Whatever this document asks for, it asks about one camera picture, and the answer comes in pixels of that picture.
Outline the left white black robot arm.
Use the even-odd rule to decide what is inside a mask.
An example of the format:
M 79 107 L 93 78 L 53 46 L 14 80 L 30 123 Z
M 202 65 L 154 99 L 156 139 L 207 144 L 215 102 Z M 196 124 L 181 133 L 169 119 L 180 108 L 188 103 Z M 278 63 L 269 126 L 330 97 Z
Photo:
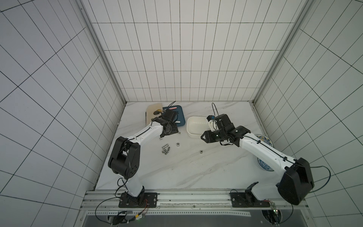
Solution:
M 138 198 L 145 191 L 137 177 L 141 149 L 147 148 L 147 143 L 155 138 L 163 138 L 178 132 L 174 116 L 159 116 L 153 118 L 151 123 L 141 131 L 128 137 L 120 136 L 116 139 L 108 160 L 108 167 L 115 174 L 123 177 L 124 186 L 129 196 Z

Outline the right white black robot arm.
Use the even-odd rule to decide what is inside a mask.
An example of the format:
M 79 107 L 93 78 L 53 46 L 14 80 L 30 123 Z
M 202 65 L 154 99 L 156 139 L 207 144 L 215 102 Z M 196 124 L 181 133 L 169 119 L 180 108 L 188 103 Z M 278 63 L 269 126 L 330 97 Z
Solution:
M 228 142 L 240 147 L 273 169 L 279 176 L 270 183 L 255 182 L 248 190 L 259 201 L 284 199 L 292 205 L 299 205 L 314 188 L 310 164 L 304 158 L 294 159 L 261 141 L 243 126 L 229 131 L 220 129 L 205 131 L 201 137 L 206 143 Z

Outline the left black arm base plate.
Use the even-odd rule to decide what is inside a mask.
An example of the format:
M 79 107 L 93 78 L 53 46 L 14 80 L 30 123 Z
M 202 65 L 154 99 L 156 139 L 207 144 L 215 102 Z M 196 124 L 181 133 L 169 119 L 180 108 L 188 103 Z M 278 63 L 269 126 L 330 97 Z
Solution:
M 141 192 L 138 197 L 123 193 L 120 198 L 119 208 L 155 208 L 157 206 L 158 193 Z

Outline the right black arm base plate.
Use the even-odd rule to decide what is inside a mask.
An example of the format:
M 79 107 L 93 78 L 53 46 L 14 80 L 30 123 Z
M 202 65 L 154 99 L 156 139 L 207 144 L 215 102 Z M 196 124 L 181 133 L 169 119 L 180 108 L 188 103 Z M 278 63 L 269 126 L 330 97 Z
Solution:
M 234 208 L 269 208 L 268 201 L 259 201 L 252 194 L 230 193 L 232 207 Z

